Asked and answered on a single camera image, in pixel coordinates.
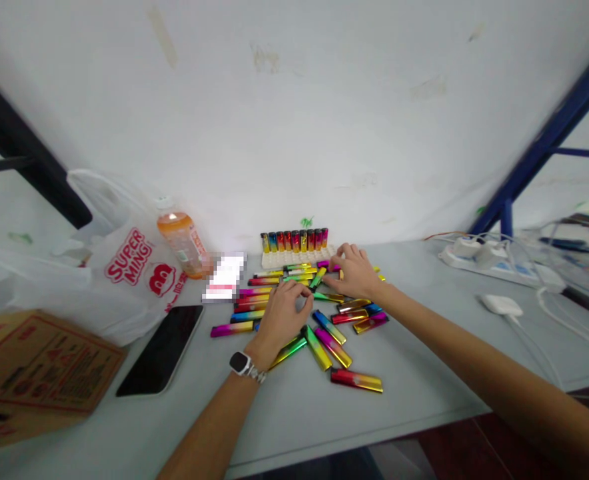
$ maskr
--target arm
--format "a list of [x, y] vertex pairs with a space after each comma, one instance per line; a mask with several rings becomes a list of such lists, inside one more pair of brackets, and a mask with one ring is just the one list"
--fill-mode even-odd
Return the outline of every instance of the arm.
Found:
[[[297, 313], [295, 301], [300, 295], [307, 300]], [[310, 290], [297, 282], [281, 283], [271, 291], [261, 328], [244, 349], [259, 371], [268, 371], [279, 350], [299, 333], [312, 300]], [[228, 375], [157, 479], [223, 478], [259, 387], [250, 377]]]
[[458, 325], [382, 282], [368, 256], [345, 243], [328, 268], [339, 293], [368, 298], [416, 335], [490, 408], [545, 454], [575, 474], [589, 473], [589, 409]]

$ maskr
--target plastic bag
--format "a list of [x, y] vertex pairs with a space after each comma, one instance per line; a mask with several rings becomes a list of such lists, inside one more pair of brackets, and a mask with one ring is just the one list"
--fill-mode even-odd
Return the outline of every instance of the plastic bag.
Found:
[[85, 268], [0, 250], [0, 314], [38, 308], [126, 345], [154, 327], [187, 279], [157, 230], [146, 195], [115, 176], [73, 170], [68, 183], [93, 214], [74, 236]]

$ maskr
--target white smartwatch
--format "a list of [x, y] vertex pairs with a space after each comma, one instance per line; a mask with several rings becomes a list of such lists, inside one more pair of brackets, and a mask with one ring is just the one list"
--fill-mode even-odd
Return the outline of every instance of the white smartwatch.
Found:
[[255, 367], [253, 360], [243, 352], [235, 352], [230, 357], [230, 368], [239, 377], [250, 377], [251, 379], [257, 380], [259, 385], [263, 383], [268, 375], [267, 372], [260, 372]]

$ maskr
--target black phone screen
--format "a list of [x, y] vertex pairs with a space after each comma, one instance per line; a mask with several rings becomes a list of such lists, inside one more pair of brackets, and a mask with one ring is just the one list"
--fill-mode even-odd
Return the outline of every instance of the black phone screen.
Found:
[[201, 305], [170, 310], [117, 389], [118, 397], [163, 391], [173, 376], [202, 311]]

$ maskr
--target table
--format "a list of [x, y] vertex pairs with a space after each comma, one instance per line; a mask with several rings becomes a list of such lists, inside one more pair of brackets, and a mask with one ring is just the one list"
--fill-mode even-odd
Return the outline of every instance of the table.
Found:
[[[589, 344], [547, 318], [534, 290], [446, 266], [443, 243], [404, 242], [368, 247], [388, 282], [545, 377], [519, 333], [476, 299], [492, 293], [523, 308], [521, 322], [548, 352], [567, 391], [589, 386]], [[244, 284], [260, 271], [250, 257]], [[199, 303], [203, 282], [188, 282], [178, 304]], [[557, 295], [589, 327], [589, 312]], [[549, 307], [560, 313], [556, 306]], [[315, 302], [325, 313], [334, 304]], [[205, 307], [169, 388], [162, 394], [116, 398], [115, 391], [152, 332], [133, 343], [97, 410], [86, 422], [0, 449], [0, 478], [152, 479], [229, 373], [228, 360], [252, 333], [211, 339], [231, 305]], [[352, 370], [383, 380], [384, 393], [334, 385], [302, 349], [275, 368], [261, 387], [239, 437], [226, 478], [236, 478], [369, 445], [489, 411], [489, 408], [396, 321], [359, 337], [350, 325], [345, 351]]]

